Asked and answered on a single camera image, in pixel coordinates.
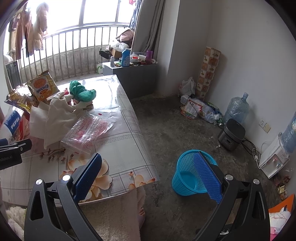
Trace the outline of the clear zip plastic bag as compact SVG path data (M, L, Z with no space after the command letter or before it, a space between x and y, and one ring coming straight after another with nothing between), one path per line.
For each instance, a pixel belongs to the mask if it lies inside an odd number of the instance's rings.
M98 139L107 133L113 125L112 121L88 113L79 118L61 142L75 151L90 155L94 152L94 146Z

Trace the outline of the dark grey cabinet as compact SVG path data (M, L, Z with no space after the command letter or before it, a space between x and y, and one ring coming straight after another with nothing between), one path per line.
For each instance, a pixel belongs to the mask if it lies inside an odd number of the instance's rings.
M111 67L102 63L103 75L116 75L129 99L152 94L156 88L157 65Z

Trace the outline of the floor trash pile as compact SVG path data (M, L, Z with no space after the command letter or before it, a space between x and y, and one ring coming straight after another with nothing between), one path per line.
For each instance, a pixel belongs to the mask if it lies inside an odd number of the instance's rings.
M223 114L210 102L205 103L199 99L191 98L189 95L182 95L180 102L182 104L181 114L186 118L190 120L201 118L214 125L223 125Z

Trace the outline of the blue plastic waste basket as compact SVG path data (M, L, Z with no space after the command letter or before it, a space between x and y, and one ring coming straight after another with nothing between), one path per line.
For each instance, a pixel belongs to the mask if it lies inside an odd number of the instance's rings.
M197 152L201 152L211 164L217 166L214 158L202 150L188 150L182 153L177 161L176 171L171 181L172 189L180 196L207 193L194 167L193 159Z

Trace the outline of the purple noodle bag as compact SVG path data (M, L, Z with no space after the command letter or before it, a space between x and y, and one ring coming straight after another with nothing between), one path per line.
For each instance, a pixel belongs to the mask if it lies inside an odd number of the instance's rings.
M19 108L28 114L30 114L32 107L37 108L39 105L39 101L32 94L26 84L18 85L15 89L10 91L4 102Z

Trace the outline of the patterned tall box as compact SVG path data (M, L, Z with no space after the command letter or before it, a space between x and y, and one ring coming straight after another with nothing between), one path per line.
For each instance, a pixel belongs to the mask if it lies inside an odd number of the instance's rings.
M201 101L205 99L206 94L209 91L216 68L219 64L220 55L221 52L215 48L208 46L205 48L201 70L196 86L196 97Z

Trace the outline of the large water jug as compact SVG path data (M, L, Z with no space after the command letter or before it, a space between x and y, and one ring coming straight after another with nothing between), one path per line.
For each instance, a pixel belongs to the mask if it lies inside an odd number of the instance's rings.
M248 93L245 92L242 97L233 97L230 100L223 117L224 124L226 124L231 118L240 124L244 123L250 111L247 98Z

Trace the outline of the Pepsi plastic bottle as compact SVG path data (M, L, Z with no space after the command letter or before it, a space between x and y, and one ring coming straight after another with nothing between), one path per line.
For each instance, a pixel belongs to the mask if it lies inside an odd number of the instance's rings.
M1 124L0 138L10 141L16 133L21 121L23 111L18 108L11 108Z

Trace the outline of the green white paper bag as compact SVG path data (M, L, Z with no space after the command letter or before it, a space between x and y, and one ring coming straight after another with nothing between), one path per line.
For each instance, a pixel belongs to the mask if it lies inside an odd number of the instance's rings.
M97 74L103 74L103 66L102 66L102 63L98 63L96 65L96 73Z

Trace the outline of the green plastic bag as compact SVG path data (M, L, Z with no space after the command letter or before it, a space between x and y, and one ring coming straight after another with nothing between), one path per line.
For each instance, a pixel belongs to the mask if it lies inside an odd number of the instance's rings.
M87 90L85 86L83 86L77 80L73 80L70 82L69 86L70 94L73 95L74 99L81 102L91 102L96 97L96 90Z

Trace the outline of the metal balcony railing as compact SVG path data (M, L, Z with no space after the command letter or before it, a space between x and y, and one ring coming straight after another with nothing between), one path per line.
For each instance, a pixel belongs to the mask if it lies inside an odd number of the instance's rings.
M65 28L46 35L43 49L31 56L27 56L22 47L20 59L5 64L11 87L45 70L56 81L99 73L99 65L109 59L106 48L127 26L127 23L100 23Z

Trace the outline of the blue detergent bottle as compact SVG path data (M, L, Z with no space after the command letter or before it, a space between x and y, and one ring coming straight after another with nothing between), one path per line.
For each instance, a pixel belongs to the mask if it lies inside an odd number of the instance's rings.
M128 67L128 66L130 66L130 49L125 49L122 52L121 66L122 67Z

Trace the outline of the orange snack bag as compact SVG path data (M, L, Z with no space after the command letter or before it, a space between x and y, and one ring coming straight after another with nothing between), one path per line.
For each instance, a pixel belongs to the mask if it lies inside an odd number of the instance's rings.
M26 85L39 102L45 102L47 98L59 92L48 70L26 82Z

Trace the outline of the hanging pink jacket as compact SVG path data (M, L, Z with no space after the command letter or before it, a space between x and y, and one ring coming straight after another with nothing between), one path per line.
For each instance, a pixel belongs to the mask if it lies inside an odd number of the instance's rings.
M43 50L43 35L47 30L47 13L49 6L47 3L41 3L36 10L36 20L29 31L28 53L33 55L34 51Z

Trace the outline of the wall power socket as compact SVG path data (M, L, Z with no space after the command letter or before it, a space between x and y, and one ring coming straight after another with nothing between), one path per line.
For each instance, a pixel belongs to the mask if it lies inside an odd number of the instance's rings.
M259 121L259 126L266 132L266 133L269 133L269 131L271 130L271 127L270 125L264 121L263 119L261 119Z

